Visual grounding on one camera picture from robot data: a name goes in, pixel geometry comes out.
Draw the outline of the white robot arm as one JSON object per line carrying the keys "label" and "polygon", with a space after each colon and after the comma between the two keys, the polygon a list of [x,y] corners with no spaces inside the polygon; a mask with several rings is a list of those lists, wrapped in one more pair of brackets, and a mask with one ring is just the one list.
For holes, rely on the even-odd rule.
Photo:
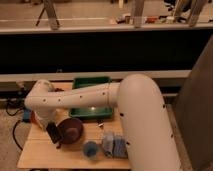
{"label": "white robot arm", "polygon": [[58,108],[115,107],[132,171],[182,171],[162,93],[146,75],[61,92],[55,92],[50,81],[39,80],[25,105],[35,112],[42,128],[55,119]]}

